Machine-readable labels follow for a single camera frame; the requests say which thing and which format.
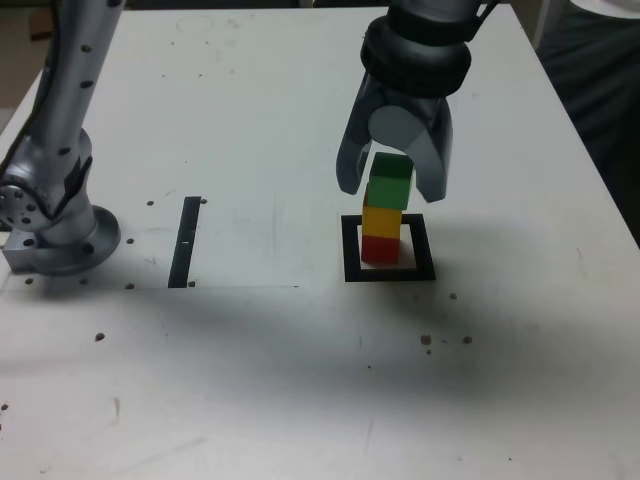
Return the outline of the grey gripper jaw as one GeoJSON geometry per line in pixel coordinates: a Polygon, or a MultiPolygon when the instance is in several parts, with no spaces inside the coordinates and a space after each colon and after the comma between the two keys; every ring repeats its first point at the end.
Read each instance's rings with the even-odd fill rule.
{"type": "Polygon", "coordinates": [[[450,110],[419,113],[384,104],[369,119],[372,139],[408,156],[416,187],[428,203],[445,198],[452,146],[450,110]]]}
{"type": "Polygon", "coordinates": [[[361,184],[372,135],[369,119],[383,105],[379,83],[365,74],[356,95],[336,159],[340,189],[355,195],[361,184]]]}

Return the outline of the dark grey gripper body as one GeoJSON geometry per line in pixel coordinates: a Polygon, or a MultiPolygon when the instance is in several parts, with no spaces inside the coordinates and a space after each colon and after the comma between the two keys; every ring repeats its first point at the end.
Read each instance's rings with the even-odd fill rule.
{"type": "Polygon", "coordinates": [[[446,98],[411,97],[384,86],[381,83],[377,83],[376,88],[380,92],[384,104],[399,106],[406,110],[417,111],[419,113],[438,113],[444,110],[450,110],[446,98]]]}

